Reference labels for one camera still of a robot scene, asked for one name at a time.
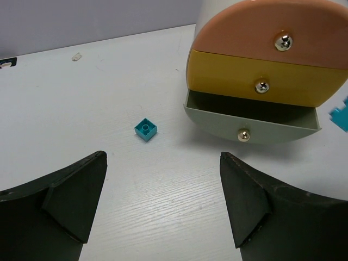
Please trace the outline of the small teal square lego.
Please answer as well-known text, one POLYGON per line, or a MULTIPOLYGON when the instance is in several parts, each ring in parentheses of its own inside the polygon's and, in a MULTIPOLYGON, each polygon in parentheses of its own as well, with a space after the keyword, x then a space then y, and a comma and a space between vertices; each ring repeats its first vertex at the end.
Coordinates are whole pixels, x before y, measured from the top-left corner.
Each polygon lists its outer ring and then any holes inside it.
POLYGON ((144 118, 141 122, 139 122, 134 127, 134 130, 137 136, 139 136, 145 142, 150 141, 158 131, 157 126, 147 118, 144 118))

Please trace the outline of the long teal lego brick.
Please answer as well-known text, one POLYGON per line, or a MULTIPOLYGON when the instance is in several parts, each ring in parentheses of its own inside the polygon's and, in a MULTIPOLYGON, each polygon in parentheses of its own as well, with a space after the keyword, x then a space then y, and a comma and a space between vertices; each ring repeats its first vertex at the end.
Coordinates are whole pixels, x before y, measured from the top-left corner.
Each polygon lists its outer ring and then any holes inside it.
POLYGON ((341 108, 335 107, 329 112, 330 120, 342 129, 348 131, 348 114, 347 114, 347 97, 343 100, 344 106, 341 108))

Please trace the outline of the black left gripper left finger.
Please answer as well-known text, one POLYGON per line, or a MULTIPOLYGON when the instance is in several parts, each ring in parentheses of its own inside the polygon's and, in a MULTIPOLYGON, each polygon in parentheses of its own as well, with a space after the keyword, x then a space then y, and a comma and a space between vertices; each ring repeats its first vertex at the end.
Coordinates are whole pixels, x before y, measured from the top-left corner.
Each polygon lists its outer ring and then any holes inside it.
POLYGON ((97 151, 1 191, 1 260, 78 260, 106 173, 107 154, 97 151))

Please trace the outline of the grey bottom drawer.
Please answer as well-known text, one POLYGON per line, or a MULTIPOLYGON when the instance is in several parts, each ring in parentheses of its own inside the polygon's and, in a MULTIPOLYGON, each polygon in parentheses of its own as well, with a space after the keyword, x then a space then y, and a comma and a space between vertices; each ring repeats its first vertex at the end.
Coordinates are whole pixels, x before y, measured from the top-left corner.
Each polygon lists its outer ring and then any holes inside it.
POLYGON ((189 90, 184 105, 189 119, 223 139, 279 144, 320 131, 315 108, 189 90))

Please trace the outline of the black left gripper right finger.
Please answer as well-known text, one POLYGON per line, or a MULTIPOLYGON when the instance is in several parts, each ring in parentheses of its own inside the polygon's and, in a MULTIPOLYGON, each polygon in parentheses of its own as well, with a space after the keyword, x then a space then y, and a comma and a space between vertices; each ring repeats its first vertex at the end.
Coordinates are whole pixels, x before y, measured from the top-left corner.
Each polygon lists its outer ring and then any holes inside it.
POLYGON ((220 156, 235 247, 243 260, 347 260, 347 202, 314 194, 220 156))

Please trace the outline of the yellow drawer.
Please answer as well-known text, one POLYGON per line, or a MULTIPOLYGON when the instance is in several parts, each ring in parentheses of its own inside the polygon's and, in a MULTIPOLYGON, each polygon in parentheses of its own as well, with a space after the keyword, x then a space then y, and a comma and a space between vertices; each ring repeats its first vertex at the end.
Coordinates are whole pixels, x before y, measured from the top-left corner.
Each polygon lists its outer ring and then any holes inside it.
POLYGON ((192 49, 187 84, 193 91, 319 107, 347 81, 347 70, 233 57, 192 49))

